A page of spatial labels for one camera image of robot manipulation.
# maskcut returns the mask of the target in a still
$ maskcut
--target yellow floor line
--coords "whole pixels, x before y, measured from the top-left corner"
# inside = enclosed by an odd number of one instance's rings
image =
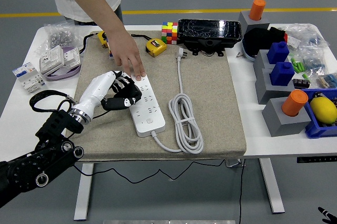
[[[148,14],[200,14],[200,13],[239,13],[249,8],[224,8],[224,9],[173,9],[173,10],[134,10],[123,11],[124,15],[148,15]],[[265,12],[333,12],[337,7],[301,7],[301,8],[265,8]],[[60,16],[59,13],[14,13],[0,14],[0,18],[18,17],[47,17]]]

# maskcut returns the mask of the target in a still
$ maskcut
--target green component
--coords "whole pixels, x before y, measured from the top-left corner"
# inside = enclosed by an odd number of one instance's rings
[[[302,71],[302,67],[301,67],[301,64],[300,64],[300,63],[297,63],[297,68],[298,68],[298,70],[299,70],[300,72],[303,72],[303,71]]]
[[[302,77],[305,79],[305,80],[309,80],[308,76],[304,73],[302,74]]]
[[[290,59],[290,61],[293,63],[293,66],[296,66],[296,67],[297,67],[295,58],[292,57],[292,58]]]
[[[296,73],[300,73],[301,71],[296,67],[296,66],[294,66],[293,65],[293,68],[294,68],[294,71],[296,72]]]
[[[300,65],[301,65],[302,71],[305,72],[304,64],[300,62]]]

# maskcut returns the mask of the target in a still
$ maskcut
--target tan felt mat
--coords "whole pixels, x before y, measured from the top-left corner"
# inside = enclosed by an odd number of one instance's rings
[[[159,31],[129,33],[161,37]],[[169,100],[180,92],[175,58],[178,46],[168,45],[166,51],[154,58],[145,51],[145,38],[137,37],[135,41],[166,121],[166,130],[157,134],[158,138],[167,147],[178,149],[174,121],[168,109]],[[109,59],[108,49],[101,47],[97,36],[89,38],[75,100],[80,99],[93,78],[110,70],[121,69]],[[192,100],[194,117],[204,138],[204,149],[200,154],[173,154],[163,150],[151,136],[138,137],[131,113],[127,109],[111,111],[96,118],[84,127],[81,134],[71,137],[77,146],[84,148],[85,154],[81,161],[219,159],[243,156],[246,142],[226,55],[207,57],[199,53],[198,56],[193,56],[189,52],[181,62],[181,75],[184,93]],[[95,116],[103,112],[105,111],[99,107],[95,110]]]

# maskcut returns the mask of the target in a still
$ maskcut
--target gray floor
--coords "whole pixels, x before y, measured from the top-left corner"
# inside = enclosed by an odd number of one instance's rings
[[[250,8],[253,0],[123,0],[123,10]],[[266,0],[267,8],[337,7],[337,0]],[[56,12],[53,0],[0,0],[0,14]],[[271,23],[312,23],[337,55],[336,12],[266,13]],[[238,13],[124,15],[124,23],[156,24],[179,18],[237,19]],[[61,17],[0,18],[0,113],[15,81],[12,69],[22,65],[36,30]],[[204,161],[218,164],[220,161]],[[115,162],[137,181],[159,168],[177,176],[189,161]],[[271,213],[257,159],[246,161],[243,176],[242,223],[323,223],[317,207],[337,215],[336,163],[297,164],[295,157],[272,158],[285,213]],[[106,219],[218,219],[239,223],[240,168],[193,165],[177,181],[159,174],[137,185],[111,171],[93,179],[87,223]],[[44,189],[21,194],[0,209],[1,223],[73,223],[80,175],[71,168]]]

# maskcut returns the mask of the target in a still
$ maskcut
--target lemon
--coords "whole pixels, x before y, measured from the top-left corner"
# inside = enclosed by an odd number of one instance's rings
[[[335,104],[326,97],[313,98],[310,102],[311,109],[317,120],[325,124],[332,124],[337,119]]]

